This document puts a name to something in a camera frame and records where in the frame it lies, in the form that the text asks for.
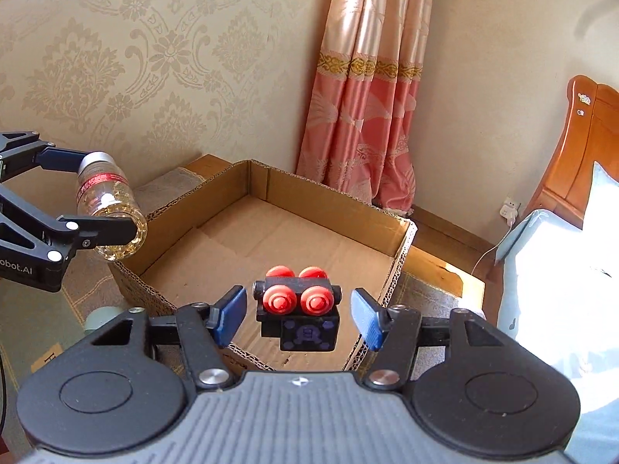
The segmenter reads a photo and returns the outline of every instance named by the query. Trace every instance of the silver bottle cap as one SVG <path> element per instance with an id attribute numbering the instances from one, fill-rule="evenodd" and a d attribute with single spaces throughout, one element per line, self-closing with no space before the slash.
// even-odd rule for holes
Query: silver bottle cap
<path id="1" fill-rule="evenodd" d="M 77 174 L 80 175 L 82 171 L 93 162 L 109 162 L 109 164 L 116 165 L 116 162 L 114 162 L 114 159 L 111 157 L 111 155 L 108 155 L 104 151 L 94 151 L 93 153 L 89 153 L 86 157 L 82 159 L 82 163 L 79 164 Z"/>

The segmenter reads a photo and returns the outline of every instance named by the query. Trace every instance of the red bottle label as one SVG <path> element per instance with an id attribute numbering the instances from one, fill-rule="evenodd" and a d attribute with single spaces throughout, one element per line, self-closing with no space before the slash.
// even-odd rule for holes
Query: red bottle label
<path id="1" fill-rule="evenodd" d="M 125 185 L 129 184 L 125 178 L 120 176 L 120 174 L 115 174 L 113 172 L 100 172 L 99 174 L 95 174 L 92 178 L 88 178 L 88 180 L 86 180 L 80 187 L 77 192 L 77 203 L 80 203 L 82 197 L 90 188 L 106 181 L 120 181 L 120 183 L 124 183 Z"/>

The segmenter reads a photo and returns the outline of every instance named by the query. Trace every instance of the damask pattern wallpaper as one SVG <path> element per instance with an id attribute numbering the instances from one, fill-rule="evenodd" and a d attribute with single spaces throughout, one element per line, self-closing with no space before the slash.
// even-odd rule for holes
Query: damask pattern wallpaper
<path id="1" fill-rule="evenodd" d="M 329 0 L 0 0 L 0 129 L 112 154 L 134 186 L 214 153 L 292 171 Z M 10 185 L 51 214 L 74 177 Z"/>

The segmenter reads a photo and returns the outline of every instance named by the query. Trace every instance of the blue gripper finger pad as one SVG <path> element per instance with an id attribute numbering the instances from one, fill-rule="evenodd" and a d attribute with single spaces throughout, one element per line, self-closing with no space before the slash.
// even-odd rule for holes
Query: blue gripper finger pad
<path id="1" fill-rule="evenodd" d="M 371 351 L 379 350 L 385 341 L 386 333 L 382 331 L 379 319 L 381 309 L 382 307 L 363 288 L 352 291 L 352 319 Z"/>
<path id="2" fill-rule="evenodd" d="M 239 326 L 247 313 L 247 291 L 242 286 L 235 286 L 224 296 L 228 302 L 220 309 L 217 328 L 211 331 L 219 347 L 227 347 L 232 342 Z"/>

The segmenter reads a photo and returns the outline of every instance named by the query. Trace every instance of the cooking oil bottle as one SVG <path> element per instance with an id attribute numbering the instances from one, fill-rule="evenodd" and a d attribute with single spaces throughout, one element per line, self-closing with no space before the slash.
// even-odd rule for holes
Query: cooking oil bottle
<path id="1" fill-rule="evenodd" d="M 146 239 L 146 219 L 135 202 L 127 178 L 107 153 L 89 153 L 77 172 L 77 214 L 91 217 L 131 218 L 137 234 L 126 246 L 98 246 L 95 250 L 108 261 L 134 254 Z"/>

